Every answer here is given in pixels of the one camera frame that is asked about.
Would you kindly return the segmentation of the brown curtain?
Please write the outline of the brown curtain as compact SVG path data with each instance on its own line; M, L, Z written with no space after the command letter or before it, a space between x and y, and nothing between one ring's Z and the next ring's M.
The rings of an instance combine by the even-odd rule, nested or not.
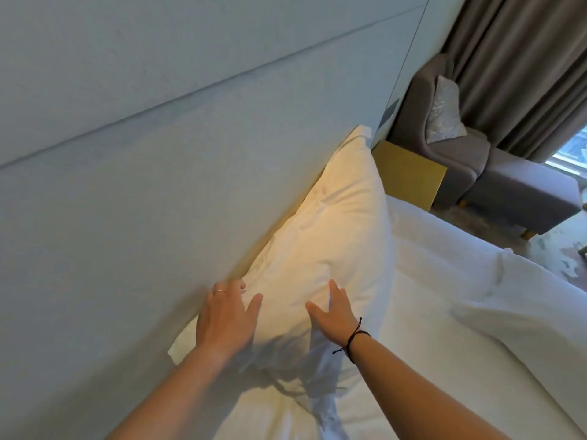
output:
M587 0L466 0L443 52L498 149L546 162L587 125Z

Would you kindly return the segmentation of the grey wall switch panel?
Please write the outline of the grey wall switch panel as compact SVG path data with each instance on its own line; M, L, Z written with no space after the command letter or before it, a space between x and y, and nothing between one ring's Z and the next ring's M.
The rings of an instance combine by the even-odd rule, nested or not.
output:
M392 115L394 114L394 112L397 108L399 101L400 101L400 98L397 98L390 105L387 106L387 108L385 109L385 111L382 115L380 123L378 125L378 129L381 128L392 117Z

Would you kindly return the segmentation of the person's left forearm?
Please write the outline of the person's left forearm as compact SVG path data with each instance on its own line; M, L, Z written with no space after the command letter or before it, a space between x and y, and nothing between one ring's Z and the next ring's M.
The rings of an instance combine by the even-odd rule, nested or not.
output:
M178 440L237 350L197 346L105 440Z

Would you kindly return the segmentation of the grey upholstered headboard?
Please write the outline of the grey upholstered headboard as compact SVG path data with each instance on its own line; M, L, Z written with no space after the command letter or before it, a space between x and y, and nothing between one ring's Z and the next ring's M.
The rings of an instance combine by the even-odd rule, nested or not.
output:
M357 125L429 0L0 0L0 440L101 439Z

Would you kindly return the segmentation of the grey ottoman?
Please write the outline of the grey ottoman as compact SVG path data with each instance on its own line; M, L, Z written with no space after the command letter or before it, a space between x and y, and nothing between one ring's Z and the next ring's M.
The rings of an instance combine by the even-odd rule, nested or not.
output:
M463 201L543 235L582 211L576 179L493 148L484 171Z

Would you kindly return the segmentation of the white duvet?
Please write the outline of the white duvet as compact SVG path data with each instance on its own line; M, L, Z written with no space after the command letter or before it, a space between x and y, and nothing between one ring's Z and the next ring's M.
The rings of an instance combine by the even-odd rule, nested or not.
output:
M411 368L513 440L587 440L502 345L450 315L454 295L499 278L501 249L387 197L396 273L378 340ZM335 433L273 387L243 392L214 440L397 440L364 383L336 400Z

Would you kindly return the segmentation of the window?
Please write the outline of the window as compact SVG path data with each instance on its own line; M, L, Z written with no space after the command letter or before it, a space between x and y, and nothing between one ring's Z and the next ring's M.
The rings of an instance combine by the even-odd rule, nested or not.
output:
M564 174L587 180L587 126L557 150L545 165Z

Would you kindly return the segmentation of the person's right forearm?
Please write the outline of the person's right forearm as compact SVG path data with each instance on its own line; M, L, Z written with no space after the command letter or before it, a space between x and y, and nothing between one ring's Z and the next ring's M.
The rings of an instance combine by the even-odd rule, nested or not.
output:
M367 332L341 348L399 440L512 440L426 380Z

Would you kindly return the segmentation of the person's left hand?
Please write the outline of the person's left hand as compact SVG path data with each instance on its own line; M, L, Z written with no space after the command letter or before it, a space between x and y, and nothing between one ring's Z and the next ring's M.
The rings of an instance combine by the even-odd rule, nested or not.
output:
M253 339L258 320L249 320L242 294L243 279L218 283L207 295L197 322L195 352L199 357L225 364Z

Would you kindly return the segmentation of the gold bedside table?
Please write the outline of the gold bedside table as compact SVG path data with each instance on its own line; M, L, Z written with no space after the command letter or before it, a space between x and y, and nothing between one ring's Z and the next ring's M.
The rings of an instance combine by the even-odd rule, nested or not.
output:
M380 141L371 154L386 195L430 212L446 167L387 141Z

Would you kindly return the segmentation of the person's right hand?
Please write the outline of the person's right hand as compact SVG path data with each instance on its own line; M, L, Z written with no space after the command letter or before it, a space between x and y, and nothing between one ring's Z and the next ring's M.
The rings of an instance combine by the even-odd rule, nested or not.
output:
M318 326L322 334L335 345L344 348L356 332L359 322L354 316L348 294L344 288L329 280L329 316L325 326Z

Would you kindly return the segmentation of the white pillow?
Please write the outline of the white pillow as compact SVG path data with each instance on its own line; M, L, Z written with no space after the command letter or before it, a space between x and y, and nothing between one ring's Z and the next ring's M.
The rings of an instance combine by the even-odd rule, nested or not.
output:
M392 224L370 140L364 125L347 136L244 276L245 305L256 294L263 301L252 346L234 364L266 372L323 426L334 423L335 397L352 389L360 375L312 327L305 303L327 311L333 279L348 292L361 327L377 337L394 277Z

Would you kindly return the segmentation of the silver cushion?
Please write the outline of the silver cushion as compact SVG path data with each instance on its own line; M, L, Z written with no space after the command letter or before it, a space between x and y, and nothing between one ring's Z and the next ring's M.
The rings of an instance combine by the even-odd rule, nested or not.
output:
M461 121L458 85L439 75L432 106L426 120L425 139L427 144L453 138L465 137L466 127Z

